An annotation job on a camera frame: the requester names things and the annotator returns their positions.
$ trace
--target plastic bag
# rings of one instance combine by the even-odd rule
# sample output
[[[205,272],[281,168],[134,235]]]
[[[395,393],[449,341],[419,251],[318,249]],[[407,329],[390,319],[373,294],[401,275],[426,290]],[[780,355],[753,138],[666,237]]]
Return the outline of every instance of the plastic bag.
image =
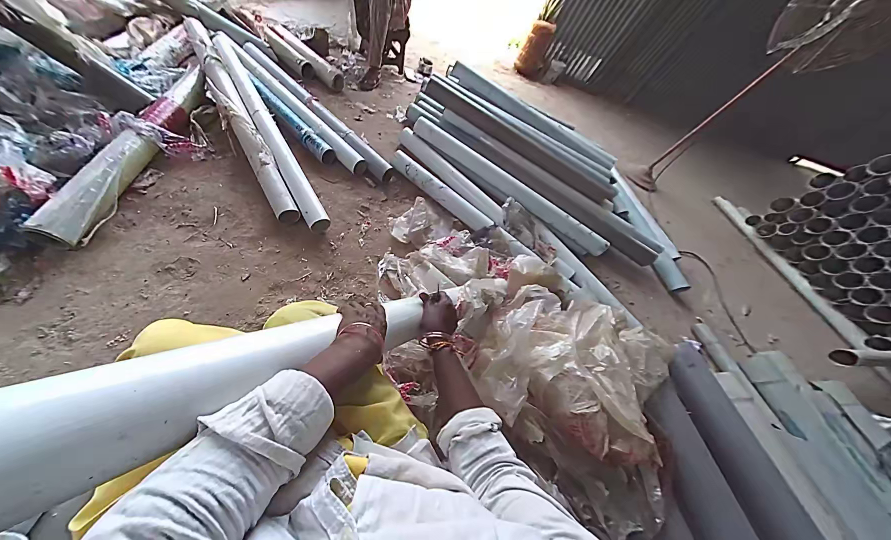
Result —
[[[454,220],[444,217],[422,197],[415,197],[412,207],[403,215],[389,220],[389,231],[394,239],[403,244],[419,247],[431,240],[447,237]]]

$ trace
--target red bangle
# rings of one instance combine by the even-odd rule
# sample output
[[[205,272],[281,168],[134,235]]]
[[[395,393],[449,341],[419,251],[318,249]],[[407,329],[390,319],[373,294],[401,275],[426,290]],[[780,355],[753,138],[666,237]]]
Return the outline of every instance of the red bangle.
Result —
[[[349,332],[350,329],[354,329],[354,328],[366,329],[366,333],[362,334],[362,336],[365,336],[367,334],[373,334],[379,340],[379,348],[382,350],[385,350],[385,337],[382,336],[382,334],[379,332],[379,330],[375,329],[375,326],[370,325],[368,323],[363,323],[363,322],[349,323],[344,328],[339,330],[339,333],[336,334],[336,338],[345,334],[346,332]]]

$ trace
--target stacked metal pipes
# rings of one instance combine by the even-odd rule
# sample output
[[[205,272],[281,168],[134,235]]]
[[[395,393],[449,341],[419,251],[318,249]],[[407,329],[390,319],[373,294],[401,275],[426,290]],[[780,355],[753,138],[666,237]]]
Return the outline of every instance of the stacked metal pipes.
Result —
[[[798,199],[780,197],[746,224],[814,289],[891,351],[891,153],[822,173]]]

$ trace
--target yellow garment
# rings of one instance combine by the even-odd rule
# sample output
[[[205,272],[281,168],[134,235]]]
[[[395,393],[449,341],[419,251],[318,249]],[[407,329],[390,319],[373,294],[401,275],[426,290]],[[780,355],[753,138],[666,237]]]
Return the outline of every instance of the yellow garment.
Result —
[[[337,313],[338,308],[324,301],[294,301],[280,307],[263,326],[270,329]],[[231,338],[243,334],[235,328],[215,325],[198,325],[182,319],[162,319],[155,321],[139,332],[132,346],[116,358],[116,362],[127,361],[163,351],[198,345],[209,341]],[[368,370],[353,386],[346,388],[336,399],[335,423],[340,436],[365,432],[378,444],[391,446],[401,440],[411,428],[415,428],[422,438],[428,438],[428,430],[419,422],[405,404],[398,389],[391,380],[382,374],[379,366]],[[112,508],[131,488],[139,483],[163,461],[175,452],[146,463],[96,488],[91,500],[69,521],[69,532],[73,540],[88,532],[99,521],[106,510]],[[366,469],[365,463],[349,463],[349,469],[357,479]]]

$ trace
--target wire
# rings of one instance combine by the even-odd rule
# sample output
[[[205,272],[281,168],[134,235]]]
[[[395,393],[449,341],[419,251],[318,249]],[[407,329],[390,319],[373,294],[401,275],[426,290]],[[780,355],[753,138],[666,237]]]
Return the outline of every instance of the wire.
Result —
[[[691,257],[694,260],[697,260],[699,263],[701,263],[705,267],[706,270],[708,270],[708,274],[710,276],[712,276],[712,285],[715,287],[715,295],[719,298],[719,304],[722,305],[722,310],[726,313],[726,316],[728,317],[728,322],[730,322],[732,324],[732,326],[735,327],[735,332],[739,335],[739,338],[742,339],[742,342],[739,345],[746,347],[753,354],[757,353],[758,350],[755,350],[755,348],[752,347],[751,343],[749,342],[749,339],[746,338],[745,334],[742,332],[742,328],[739,326],[738,322],[736,322],[735,317],[732,316],[731,310],[728,309],[728,304],[726,303],[726,295],[725,295],[725,293],[722,292],[722,286],[719,285],[719,278],[718,278],[718,276],[715,275],[715,270],[712,270],[712,265],[709,264],[707,260],[702,258],[702,256],[700,254],[697,254],[694,251],[679,250],[679,252],[682,255],[685,255],[687,257]]]

